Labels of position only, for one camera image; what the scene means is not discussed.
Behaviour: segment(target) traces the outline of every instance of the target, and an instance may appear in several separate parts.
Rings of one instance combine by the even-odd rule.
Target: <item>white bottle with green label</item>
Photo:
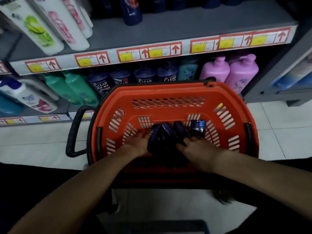
[[[65,75],[66,84],[80,96],[80,98],[89,106],[96,107],[99,104],[98,94],[91,88],[86,80],[78,74],[73,74],[68,70],[62,71]]]
[[[0,11],[11,19],[45,54],[63,50],[64,44],[25,0],[0,0]]]
[[[75,92],[66,84],[62,74],[58,72],[52,72],[42,74],[42,76],[46,79],[47,86],[53,89],[54,92],[70,102],[72,105],[82,106],[85,104],[80,96],[75,94]]]

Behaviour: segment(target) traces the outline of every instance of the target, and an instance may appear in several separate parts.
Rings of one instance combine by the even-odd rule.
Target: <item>purple shampoo bottle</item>
[[[229,64],[225,61],[225,57],[217,57],[213,62],[207,62],[202,67],[200,80],[208,77],[215,77],[217,82],[224,82],[230,73]]]
[[[240,59],[240,61],[233,62],[230,65],[231,72],[225,81],[225,83],[237,94],[246,87],[259,71],[259,67],[255,62],[256,56],[254,54],[242,56]]]

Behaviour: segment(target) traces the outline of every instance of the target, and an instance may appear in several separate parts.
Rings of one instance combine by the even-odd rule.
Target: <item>green bottle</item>
[[[62,98],[70,102],[74,106],[84,105],[84,101],[81,100],[79,95],[75,94],[73,90],[65,83],[65,79],[62,74],[58,72],[41,74],[46,79],[46,84],[54,92],[60,95]]]
[[[81,75],[73,74],[68,70],[63,70],[62,73],[65,75],[66,84],[78,94],[87,105],[96,107],[99,104],[99,96]]]

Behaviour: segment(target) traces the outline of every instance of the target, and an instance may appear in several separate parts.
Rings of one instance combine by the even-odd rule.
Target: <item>hand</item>
[[[183,142],[186,144],[186,147],[177,144],[177,149],[188,158],[193,166],[200,171],[214,173],[216,157],[223,153],[224,150],[216,147],[204,138],[184,138]]]
[[[135,150],[135,157],[141,157],[148,154],[147,142],[149,140],[149,134],[143,137],[141,133],[136,136],[126,139],[124,146],[129,146],[129,148]]]

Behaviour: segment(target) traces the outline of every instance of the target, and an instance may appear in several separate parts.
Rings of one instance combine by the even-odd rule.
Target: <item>yellow label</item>
[[[51,121],[50,117],[40,117],[41,121]]]
[[[132,53],[119,53],[120,61],[133,61]]]
[[[150,50],[150,58],[153,57],[162,57],[162,50],[161,49]]]
[[[201,43],[201,44],[192,44],[192,53],[195,52],[204,52],[205,51],[205,43]]]
[[[77,59],[80,66],[91,66],[90,58]]]
[[[28,65],[28,67],[29,67],[30,71],[33,73],[45,71],[42,69],[42,67],[40,65]]]
[[[234,39],[220,40],[219,48],[231,48],[233,46]]]
[[[15,124],[16,121],[13,121],[13,120],[5,120],[8,124]]]
[[[266,42],[267,36],[253,37],[250,46],[263,45]]]

